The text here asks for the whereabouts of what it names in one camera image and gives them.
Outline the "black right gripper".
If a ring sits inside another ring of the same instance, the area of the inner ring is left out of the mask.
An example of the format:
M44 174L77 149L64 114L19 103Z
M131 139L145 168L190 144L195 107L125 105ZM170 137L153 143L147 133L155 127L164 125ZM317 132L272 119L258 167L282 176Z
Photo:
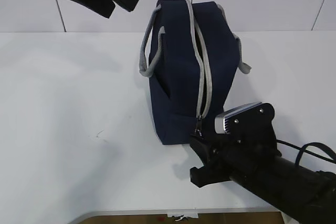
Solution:
M239 123L229 123L229 134L215 134L206 138L197 123L190 136L190 147L203 163L190 170L191 182L201 188L230 181L236 175L243 179L255 173L280 155L272 126L275 109L262 103L240 114Z

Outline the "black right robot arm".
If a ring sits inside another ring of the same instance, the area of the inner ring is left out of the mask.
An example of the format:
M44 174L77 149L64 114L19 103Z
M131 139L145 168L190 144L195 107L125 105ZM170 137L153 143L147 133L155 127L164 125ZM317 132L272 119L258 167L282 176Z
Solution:
M335 223L335 173L301 166L307 145L294 162L284 159L274 117L270 103L244 104L219 114L208 139L198 118L190 146L203 166L191 168L191 182L201 188L233 181L299 223Z

